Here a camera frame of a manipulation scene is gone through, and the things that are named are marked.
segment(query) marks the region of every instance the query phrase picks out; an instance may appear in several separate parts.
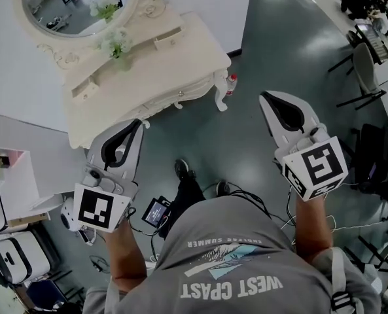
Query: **mirror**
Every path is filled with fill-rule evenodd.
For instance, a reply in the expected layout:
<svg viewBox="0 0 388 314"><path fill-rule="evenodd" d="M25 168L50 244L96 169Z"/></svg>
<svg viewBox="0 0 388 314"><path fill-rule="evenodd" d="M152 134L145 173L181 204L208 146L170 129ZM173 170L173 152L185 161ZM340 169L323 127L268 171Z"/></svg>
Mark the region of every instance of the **mirror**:
<svg viewBox="0 0 388 314"><path fill-rule="evenodd" d="M28 16L45 31L68 37L99 33L126 0L23 0Z"/></svg>

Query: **plastic bottle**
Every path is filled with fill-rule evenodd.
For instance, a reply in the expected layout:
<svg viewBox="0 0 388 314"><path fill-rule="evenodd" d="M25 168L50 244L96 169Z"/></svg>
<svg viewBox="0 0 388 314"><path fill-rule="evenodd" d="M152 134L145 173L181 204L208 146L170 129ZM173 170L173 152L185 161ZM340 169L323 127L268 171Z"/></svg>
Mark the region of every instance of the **plastic bottle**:
<svg viewBox="0 0 388 314"><path fill-rule="evenodd" d="M227 78L227 86L228 90L226 95L230 96L233 94L234 89L236 88L236 85L238 84L238 76L237 75L230 75Z"/></svg>

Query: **white marker cube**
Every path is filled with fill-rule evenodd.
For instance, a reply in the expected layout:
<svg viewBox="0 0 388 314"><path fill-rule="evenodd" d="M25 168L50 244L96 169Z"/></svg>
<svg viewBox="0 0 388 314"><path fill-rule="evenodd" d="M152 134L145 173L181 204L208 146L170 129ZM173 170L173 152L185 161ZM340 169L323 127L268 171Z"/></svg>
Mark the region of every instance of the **white marker cube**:
<svg viewBox="0 0 388 314"><path fill-rule="evenodd" d="M75 185L73 217L81 225L113 232L131 199L100 188Z"/></svg>
<svg viewBox="0 0 388 314"><path fill-rule="evenodd" d="M339 187L348 176L337 137L283 157L283 175L304 201Z"/></svg>

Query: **vanity table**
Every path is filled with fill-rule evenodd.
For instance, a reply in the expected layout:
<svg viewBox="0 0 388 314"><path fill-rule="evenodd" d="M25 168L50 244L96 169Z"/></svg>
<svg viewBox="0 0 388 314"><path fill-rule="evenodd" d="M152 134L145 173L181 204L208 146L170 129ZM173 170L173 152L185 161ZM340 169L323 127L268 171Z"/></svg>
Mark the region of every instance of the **vanity table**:
<svg viewBox="0 0 388 314"><path fill-rule="evenodd" d="M70 35L39 24L26 0L14 3L21 24L52 56L63 78L73 148L90 148L98 134L123 120L139 118L148 128L148 117L171 105L182 109L182 101L202 97L213 86L217 109L227 109L222 99L230 58L193 12L181 16L164 0L125 0L112 21L95 19ZM98 48L121 27L133 43L127 71Z"/></svg>

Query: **mirror frame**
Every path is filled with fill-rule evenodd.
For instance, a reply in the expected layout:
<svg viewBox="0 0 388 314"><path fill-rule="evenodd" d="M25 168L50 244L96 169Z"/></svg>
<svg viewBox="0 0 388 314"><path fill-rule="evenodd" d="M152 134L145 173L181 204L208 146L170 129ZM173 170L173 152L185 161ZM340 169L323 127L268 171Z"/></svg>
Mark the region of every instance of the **mirror frame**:
<svg viewBox="0 0 388 314"><path fill-rule="evenodd" d="M117 27L127 26L138 18L156 18L163 14L164 0L126 0L124 10L99 33L79 37L78 35L59 36L54 32L44 31L33 20L31 13L24 6L23 0L13 0L16 17L31 37L38 43L37 48L52 54L61 70L69 70L80 61L96 55L95 46L108 32Z"/></svg>

